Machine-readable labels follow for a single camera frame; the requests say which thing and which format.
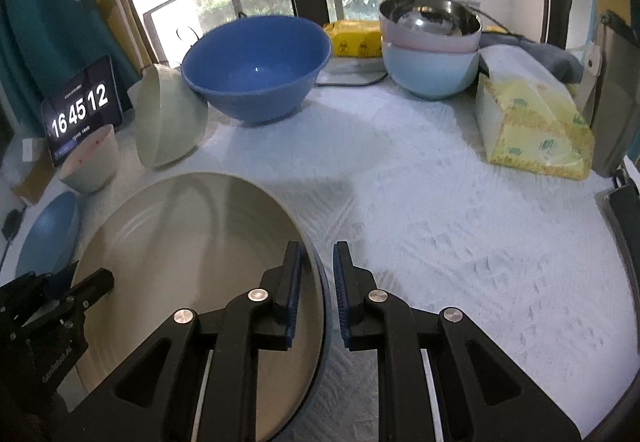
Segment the beige plate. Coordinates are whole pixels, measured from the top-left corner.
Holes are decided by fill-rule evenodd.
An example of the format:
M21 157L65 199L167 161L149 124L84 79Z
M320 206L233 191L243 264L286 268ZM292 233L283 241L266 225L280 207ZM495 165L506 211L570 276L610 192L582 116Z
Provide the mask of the beige plate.
M113 291L87 311L89 349L78 372L90 392L175 310L204 313L255 288L302 235L267 193L228 175L161 181L119 207L96 232L74 282L100 267ZM298 322L288 352L260 352L256 440L268 440L302 403L320 355L324 304L318 267L305 256Z

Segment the plastic wrapper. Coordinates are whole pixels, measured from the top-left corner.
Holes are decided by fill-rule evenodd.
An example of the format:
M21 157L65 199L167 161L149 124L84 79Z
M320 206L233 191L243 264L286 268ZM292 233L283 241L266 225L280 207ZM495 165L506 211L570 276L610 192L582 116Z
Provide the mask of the plastic wrapper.
M518 47L481 50L476 113L487 161L574 180L589 175L593 134L566 87Z
M324 26L334 56L382 57L380 24L377 21L340 20Z

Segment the digital clock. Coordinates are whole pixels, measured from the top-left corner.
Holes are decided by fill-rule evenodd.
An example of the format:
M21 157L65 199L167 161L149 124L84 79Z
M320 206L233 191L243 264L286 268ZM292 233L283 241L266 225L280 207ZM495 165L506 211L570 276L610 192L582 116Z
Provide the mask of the digital clock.
M119 126L122 109L111 58L104 56L71 79L41 105L47 144L59 166L82 140L105 124Z

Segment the table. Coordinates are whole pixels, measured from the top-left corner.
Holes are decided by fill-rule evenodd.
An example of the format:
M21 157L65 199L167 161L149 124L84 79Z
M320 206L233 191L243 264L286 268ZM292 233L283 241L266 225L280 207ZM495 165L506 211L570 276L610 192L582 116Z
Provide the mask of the table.
M333 244L347 240L380 288L416 308L465 311L583 435L640 366L630 287L598 204L610 181L485 164L468 94L427 102L391 80L317 88L294 115L257 127L210 108L200 148L157 172L140 165L132 126L117 137L121 164L83 205L79 252L157 180L237 174L288 209L331 283ZM333 330L319 393L290 440L377 441L375 354L346 351L335 314Z

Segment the metal screw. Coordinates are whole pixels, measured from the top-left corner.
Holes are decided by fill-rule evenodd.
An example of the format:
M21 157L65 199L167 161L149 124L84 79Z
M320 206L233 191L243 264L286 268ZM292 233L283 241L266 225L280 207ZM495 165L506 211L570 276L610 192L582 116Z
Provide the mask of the metal screw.
M249 294L247 294L247 297L251 301L259 302L267 299L269 297L269 293L263 288L254 288L251 292L249 292Z
M183 308L182 310L178 310L174 314L174 321L176 323L180 323L181 325L185 325L193 320L193 312L188 308Z
M462 310L458 310L457 308L453 308L453 307L447 308L444 311L443 315L444 315L444 319L446 319L447 321L451 321L452 323L458 323L465 316L462 313Z
M384 290L372 290L369 292L369 299L373 301L373 303L384 303L386 299L389 297Z

